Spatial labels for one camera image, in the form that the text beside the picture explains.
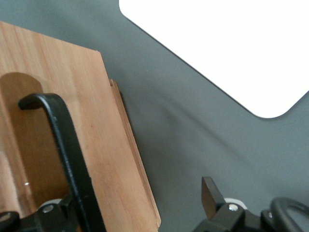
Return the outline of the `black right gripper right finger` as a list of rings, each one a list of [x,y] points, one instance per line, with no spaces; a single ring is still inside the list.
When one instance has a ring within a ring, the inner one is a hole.
[[[224,198],[211,177],[201,179],[201,202],[207,218],[194,229],[195,232],[271,232],[267,212],[257,216],[237,199]]]

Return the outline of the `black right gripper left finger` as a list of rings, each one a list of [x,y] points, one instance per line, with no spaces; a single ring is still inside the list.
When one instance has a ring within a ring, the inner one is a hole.
[[[53,199],[43,203],[37,211],[20,217],[16,211],[0,214],[2,232],[78,232],[80,225],[72,205],[72,197]]]

